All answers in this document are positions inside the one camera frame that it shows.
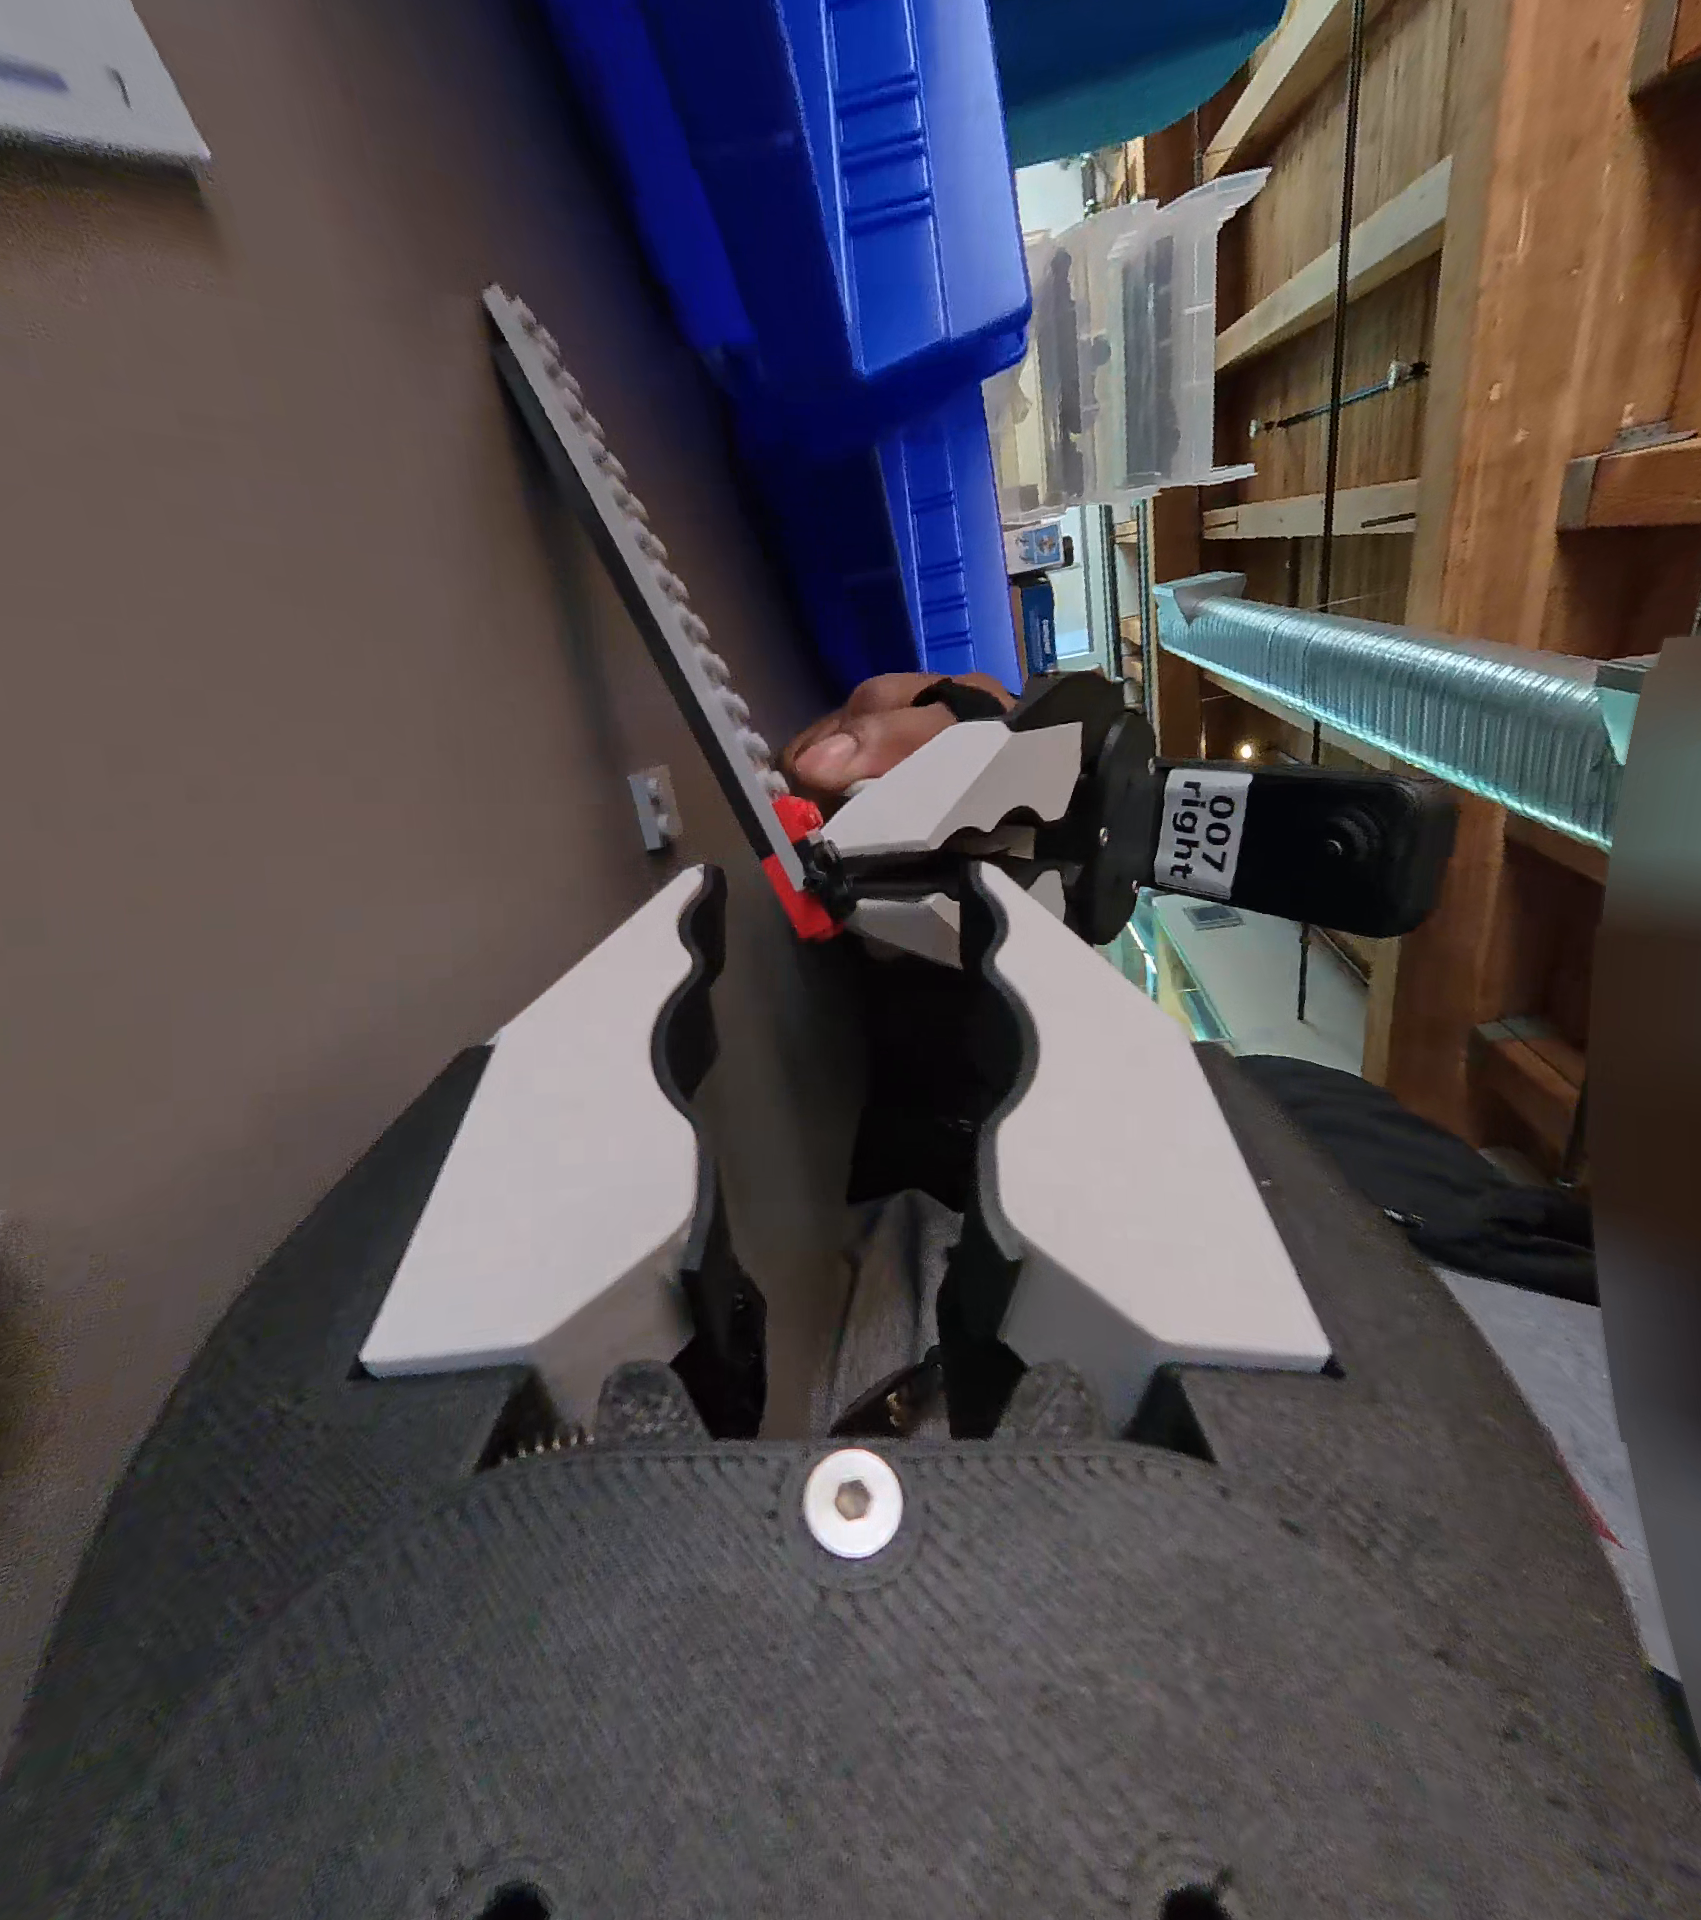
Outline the blue plastic bin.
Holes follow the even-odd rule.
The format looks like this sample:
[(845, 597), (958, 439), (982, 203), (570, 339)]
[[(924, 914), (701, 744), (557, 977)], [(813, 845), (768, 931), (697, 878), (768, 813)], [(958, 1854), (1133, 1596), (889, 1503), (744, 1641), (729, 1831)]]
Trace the blue plastic bin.
[(744, 432), (871, 444), (1015, 365), (1033, 296), (980, 1), (551, 1)]
[(840, 693), (890, 671), (1022, 683), (982, 388), (819, 454), (736, 432), (766, 538)]

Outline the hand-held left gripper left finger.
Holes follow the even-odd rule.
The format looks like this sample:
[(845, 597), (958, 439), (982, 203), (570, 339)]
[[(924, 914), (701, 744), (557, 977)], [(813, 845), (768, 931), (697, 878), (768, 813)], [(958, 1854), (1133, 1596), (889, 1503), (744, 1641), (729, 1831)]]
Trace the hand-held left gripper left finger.
[(727, 880), (693, 865), (487, 1049), (359, 1352), (377, 1380), (527, 1367), (580, 1422), (620, 1364), (755, 1438), (766, 1310), (733, 1248), (695, 1093), (719, 1053)]

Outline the person's right forearm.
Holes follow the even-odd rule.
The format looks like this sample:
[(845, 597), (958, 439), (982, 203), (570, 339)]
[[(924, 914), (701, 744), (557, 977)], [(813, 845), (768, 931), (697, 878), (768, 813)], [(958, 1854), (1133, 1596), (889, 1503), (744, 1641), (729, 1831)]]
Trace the person's right forearm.
[(855, 960), (864, 1088), (847, 1200), (921, 1192), (960, 1214), (982, 1119), (999, 1103), (978, 1053), (989, 1026), (980, 976), (862, 948)]

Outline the open instruction booklet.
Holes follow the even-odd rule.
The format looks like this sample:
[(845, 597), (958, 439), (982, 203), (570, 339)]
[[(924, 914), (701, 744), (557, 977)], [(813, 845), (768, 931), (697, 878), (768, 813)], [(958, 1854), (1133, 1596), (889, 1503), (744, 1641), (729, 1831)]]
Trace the open instruction booklet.
[(0, 1), (0, 141), (194, 175), (210, 165), (131, 1)]

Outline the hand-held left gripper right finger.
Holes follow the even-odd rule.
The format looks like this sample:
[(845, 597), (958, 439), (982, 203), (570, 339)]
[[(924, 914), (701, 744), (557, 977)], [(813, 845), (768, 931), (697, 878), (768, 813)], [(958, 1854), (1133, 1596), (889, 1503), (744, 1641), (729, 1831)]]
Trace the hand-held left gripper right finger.
[(996, 868), (964, 868), (976, 1125), (941, 1330), (1063, 1364), (1125, 1428), (1163, 1369), (1324, 1377), (1335, 1345), (1190, 1034)]

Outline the light blue felt bag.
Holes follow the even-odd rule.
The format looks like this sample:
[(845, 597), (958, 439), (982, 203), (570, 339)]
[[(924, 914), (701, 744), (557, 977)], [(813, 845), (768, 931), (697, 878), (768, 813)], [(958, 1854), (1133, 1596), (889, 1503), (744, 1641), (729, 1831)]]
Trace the light blue felt bag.
[(1284, 1), (992, 1), (1010, 163), (1171, 127), (1269, 38)]

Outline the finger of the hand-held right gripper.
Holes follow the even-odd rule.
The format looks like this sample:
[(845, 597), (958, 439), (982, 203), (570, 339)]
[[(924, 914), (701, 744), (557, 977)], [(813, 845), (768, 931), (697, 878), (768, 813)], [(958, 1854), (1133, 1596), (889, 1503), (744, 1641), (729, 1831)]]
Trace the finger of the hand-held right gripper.
[(957, 972), (963, 968), (960, 906), (942, 887), (867, 894), (849, 914), (847, 930), (871, 949), (880, 948)]
[(1078, 779), (1078, 722), (958, 722), (867, 779), (826, 822), (840, 856), (911, 856), (1006, 820), (1061, 820)]

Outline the silver ventilation duct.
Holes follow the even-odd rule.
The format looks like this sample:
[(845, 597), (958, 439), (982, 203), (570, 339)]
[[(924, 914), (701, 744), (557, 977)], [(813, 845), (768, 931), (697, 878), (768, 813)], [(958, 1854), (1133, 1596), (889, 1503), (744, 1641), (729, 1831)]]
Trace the silver ventilation duct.
[(1610, 852), (1653, 656), (1602, 661), (1247, 597), (1244, 574), (1154, 588), (1163, 649), (1299, 724)]

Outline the clear plastic storage container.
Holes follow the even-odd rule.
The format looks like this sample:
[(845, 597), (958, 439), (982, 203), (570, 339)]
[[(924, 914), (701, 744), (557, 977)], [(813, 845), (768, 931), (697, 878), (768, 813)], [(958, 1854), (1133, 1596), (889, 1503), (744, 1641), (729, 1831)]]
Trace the clear plastic storage container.
[(1029, 348), (982, 388), (1003, 526), (1253, 474), (1215, 451), (1218, 263), (1267, 180), (1226, 174), (1025, 242)]

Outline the wooden wall structure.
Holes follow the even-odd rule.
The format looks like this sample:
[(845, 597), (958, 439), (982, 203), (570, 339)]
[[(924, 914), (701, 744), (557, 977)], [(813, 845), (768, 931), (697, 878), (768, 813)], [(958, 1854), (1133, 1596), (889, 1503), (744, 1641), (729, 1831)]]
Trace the wooden wall structure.
[(1290, 3), (1151, 196), (1223, 238), (1159, 581), (1584, 659), (1701, 632), (1701, 3)]

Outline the grey plate with red bricks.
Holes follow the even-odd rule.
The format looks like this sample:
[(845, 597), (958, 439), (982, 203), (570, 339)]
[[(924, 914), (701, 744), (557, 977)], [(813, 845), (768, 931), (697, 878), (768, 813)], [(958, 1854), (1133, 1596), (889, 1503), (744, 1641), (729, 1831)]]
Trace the grey plate with red bricks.
[(498, 284), (482, 288), (481, 306), (493, 358), (527, 432), (762, 859), (793, 931), (813, 946), (831, 942), (840, 920), (831, 912), (832, 870), (810, 848), (814, 830), (788, 827), (778, 813), (777, 804), (791, 799), (788, 783), (555, 336)]

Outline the person's right hand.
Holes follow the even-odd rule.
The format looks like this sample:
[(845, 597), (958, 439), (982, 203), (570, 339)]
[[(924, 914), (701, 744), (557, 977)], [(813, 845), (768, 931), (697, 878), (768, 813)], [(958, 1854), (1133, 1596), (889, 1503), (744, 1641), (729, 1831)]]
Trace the person's right hand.
[(895, 770), (958, 722), (1000, 720), (1012, 693), (987, 673), (880, 673), (797, 733), (780, 756), (791, 790), (819, 805)]

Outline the person's black hoodie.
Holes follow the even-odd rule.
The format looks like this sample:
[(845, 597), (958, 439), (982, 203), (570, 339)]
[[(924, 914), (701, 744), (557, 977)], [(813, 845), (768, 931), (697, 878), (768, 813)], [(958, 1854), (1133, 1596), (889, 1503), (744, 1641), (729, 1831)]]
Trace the person's black hoodie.
[(1509, 1176), (1362, 1074), (1276, 1053), (1241, 1053), (1237, 1063), (1431, 1262), (1600, 1306), (1596, 1227), (1581, 1195)]

